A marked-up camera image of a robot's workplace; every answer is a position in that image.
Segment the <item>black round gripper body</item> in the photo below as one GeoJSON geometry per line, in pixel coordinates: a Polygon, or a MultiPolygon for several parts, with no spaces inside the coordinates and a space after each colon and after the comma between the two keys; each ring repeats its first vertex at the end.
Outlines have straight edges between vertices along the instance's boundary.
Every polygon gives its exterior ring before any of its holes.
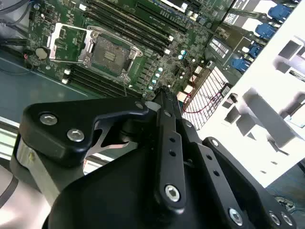
{"type": "Polygon", "coordinates": [[[131,152],[68,185],[48,217],[50,229],[214,229],[211,195],[194,167],[184,165],[182,212],[162,201],[153,183],[153,155],[131,152]]]}

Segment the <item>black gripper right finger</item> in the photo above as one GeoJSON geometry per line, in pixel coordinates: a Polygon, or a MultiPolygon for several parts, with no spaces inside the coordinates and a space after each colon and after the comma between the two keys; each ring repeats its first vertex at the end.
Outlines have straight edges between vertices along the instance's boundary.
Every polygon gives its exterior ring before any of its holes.
{"type": "Polygon", "coordinates": [[[211,195],[216,213],[209,219],[220,229],[295,229],[287,210],[215,138],[201,140],[194,126],[182,119],[175,95],[166,91],[187,159],[191,160],[211,195]]]}

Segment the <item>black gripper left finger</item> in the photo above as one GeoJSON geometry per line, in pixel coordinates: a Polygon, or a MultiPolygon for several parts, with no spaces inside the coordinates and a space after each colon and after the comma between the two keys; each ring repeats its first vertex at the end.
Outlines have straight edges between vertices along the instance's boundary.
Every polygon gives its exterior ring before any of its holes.
{"type": "Polygon", "coordinates": [[[161,200],[168,198],[169,208],[182,212],[186,204],[180,198],[185,191],[180,177],[184,172],[182,139],[166,104],[167,90],[157,90],[157,111],[131,97],[33,104],[24,111],[20,136],[27,147],[63,170],[84,162],[96,133],[101,133],[103,146],[136,142],[138,147],[131,152],[153,155],[153,183],[161,200]]]}

